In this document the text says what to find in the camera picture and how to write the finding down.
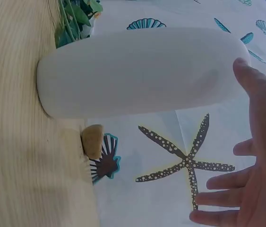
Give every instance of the light wood table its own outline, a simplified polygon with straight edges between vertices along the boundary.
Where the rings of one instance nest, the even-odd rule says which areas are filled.
[[[0,227],[99,226],[79,132],[36,91],[58,20],[57,0],[0,0]]]

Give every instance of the human hand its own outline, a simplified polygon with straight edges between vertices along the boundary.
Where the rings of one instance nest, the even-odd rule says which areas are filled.
[[[240,210],[205,212],[195,210],[190,220],[217,227],[266,227],[266,76],[236,59],[233,71],[249,96],[252,139],[238,143],[238,156],[256,156],[254,166],[209,179],[208,189],[225,191],[199,193],[198,205],[240,207]]]

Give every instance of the seashell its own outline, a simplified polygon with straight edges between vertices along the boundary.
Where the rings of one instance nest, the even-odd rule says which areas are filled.
[[[250,33],[247,33],[245,36],[243,36],[241,38],[241,41],[244,43],[244,44],[249,44],[250,41],[254,38],[254,34],[252,32]]]
[[[263,21],[263,20],[257,20],[256,21],[256,26],[258,28],[260,28],[263,31],[263,33],[266,35],[266,22],[265,21]]]
[[[248,52],[250,53],[251,56],[253,56],[253,57],[256,58],[257,60],[259,60],[260,62],[266,64],[266,62],[265,62],[262,58],[260,58],[259,56],[257,56],[255,53],[253,53],[253,52],[250,51],[250,50],[248,50]]]
[[[217,18],[214,18],[216,24],[225,32],[231,33],[224,24],[222,24]]]
[[[136,20],[129,24],[127,27],[127,30],[132,29],[139,29],[139,28],[149,28],[149,27],[166,27],[164,23],[162,23],[160,20],[156,20],[153,18],[144,18],[140,20]]]
[[[93,184],[107,176],[110,179],[114,178],[114,174],[120,170],[120,156],[116,156],[118,146],[118,138],[112,134],[106,133],[103,136],[101,146],[101,155],[97,160],[91,159],[91,175]]]
[[[247,6],[251,6],[251,0],[239,0],[239,2],[241,2]]]

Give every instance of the white plastic bottle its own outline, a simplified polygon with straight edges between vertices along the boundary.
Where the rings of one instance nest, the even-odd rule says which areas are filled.
[[[232,71],[244,44],[206,28],[137,29],[94,36],[38,64],[37,89],[55,118],[105,117],[221,102],[241,91]]]

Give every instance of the plant stem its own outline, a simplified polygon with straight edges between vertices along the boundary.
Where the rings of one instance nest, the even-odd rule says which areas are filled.
[[[68,28],[68,31],[69,31],[69,34],[70,34],[70,38],[74,42],[75,39],[74,39],[73,33],[71,31],[71,27],[70,27],[70,24],[69,24],[67,15],[66,15],[66,11],[65,11],[65,8],[63,7],[63,4],[62,4],[61,0],[59,0],[59,4],[60,4],[61,15],[65,18],[66,27]]]
[[[76,26],[76,29],[77,29],[77,32],[78,32],[78,39],[82,39],[81,38],[81,34],[80,34],[80,29],[79,29],[79,26],[78,26],[78,23],[77,23],[77,20],[76,20],[76,16],[74,14],[74,10],[72,8],[72,4],[70,3],[70,0],[67,0],[67,3],[70,5],[71,11],[72,11],[73,20],[74,20],[74,23],[75,23],[75,26]]]

